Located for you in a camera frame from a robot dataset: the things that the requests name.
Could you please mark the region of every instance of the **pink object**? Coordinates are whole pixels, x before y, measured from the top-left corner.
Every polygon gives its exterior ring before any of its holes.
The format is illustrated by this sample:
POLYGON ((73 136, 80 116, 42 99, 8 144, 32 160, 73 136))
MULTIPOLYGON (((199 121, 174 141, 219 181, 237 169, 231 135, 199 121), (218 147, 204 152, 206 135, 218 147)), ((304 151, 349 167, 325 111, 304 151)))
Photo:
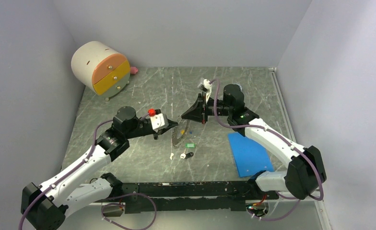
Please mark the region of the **pink object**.
POLYGON ((136 74, 139 70, 136 67, 130 67, 130 74, 136 74))

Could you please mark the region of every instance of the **red cap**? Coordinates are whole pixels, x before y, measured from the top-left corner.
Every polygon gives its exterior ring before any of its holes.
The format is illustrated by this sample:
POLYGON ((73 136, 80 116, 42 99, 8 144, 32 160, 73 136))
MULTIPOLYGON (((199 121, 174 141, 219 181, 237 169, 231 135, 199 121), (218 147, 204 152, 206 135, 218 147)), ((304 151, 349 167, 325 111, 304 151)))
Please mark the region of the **red cap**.
POLYGON ((149 109, 149 116, 154 116, 154 115, 155 115, 155 110, 149 109))

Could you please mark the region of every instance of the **marble table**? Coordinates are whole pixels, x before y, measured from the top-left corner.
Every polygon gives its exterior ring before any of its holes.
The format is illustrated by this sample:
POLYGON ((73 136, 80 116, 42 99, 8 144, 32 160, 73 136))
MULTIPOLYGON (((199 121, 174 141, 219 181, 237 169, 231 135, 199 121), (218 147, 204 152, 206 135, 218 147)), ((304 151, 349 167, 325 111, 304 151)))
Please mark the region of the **marble table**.
MULTIPOLYGON (((169 119, 177 121, 178 116, 195 102, 200 92, 197 85, 201 78, 219 78, 221 89, 229 83, 241 84, 246 106, 275 130, 286 137, 290 135, 268 68, 175 67, 139 70, 130 78, 129 85, 109 102, 85 88, 62 168, 88 150, 93 141, 94 128, 100 122, 112 119, 122 106, 134 107, 137 116, 144 115, 150 108, 160 108, 169 119)), ((98 134, 109 127, 110 124, 103 126, 98 134)), ((139 183, 247 180, 237 173, 227 138, 227 134, 233 132, 231 129, 220 126, 210 117, 205 125, 190 122, 189 131, 192 134, 186 134, 179 148, 172 145, 171 130, 159 136, 158 140, 152 136, 131 139, 127 151, 91 178, 111 172, 123 182, 139 183), (197 147, 193 150, 194 156, 184 160, 179 155, 184 152, 185 143, 188 142, 195 143, 197 147)), ((275 156, 270 153, 269 156, 275 170, 284 170, 275 156)))

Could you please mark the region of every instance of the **blue sheet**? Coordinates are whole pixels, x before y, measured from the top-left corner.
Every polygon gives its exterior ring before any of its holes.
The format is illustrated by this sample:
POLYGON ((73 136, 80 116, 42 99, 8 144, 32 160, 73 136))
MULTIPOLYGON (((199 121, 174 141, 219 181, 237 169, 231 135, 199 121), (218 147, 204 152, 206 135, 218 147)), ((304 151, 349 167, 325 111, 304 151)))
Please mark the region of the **blue sheet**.
POLYGON ((253 176, 261 170, 274 171, 263 146, 239 133, 230 133, 227 136, 240 177, 253 176))

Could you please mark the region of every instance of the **white wall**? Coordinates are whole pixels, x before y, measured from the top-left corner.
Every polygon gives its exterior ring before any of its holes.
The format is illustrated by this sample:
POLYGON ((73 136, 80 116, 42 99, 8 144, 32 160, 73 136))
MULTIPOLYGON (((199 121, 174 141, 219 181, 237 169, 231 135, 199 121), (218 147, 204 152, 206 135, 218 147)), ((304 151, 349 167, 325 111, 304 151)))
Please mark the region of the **white wall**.
POLYGON ((75 42, 49 0, 0 0, 0 229, 17 229, 22 189, 59 172, 83 86, 75 42))
POLYGON ((136 66, 277 66, 311 0, 54 0, 79 46, 136 66))
POLYGON ((323 155, 333 228, 376 229, 376 1, 312 1, 278 80, 297 140, 323 155))

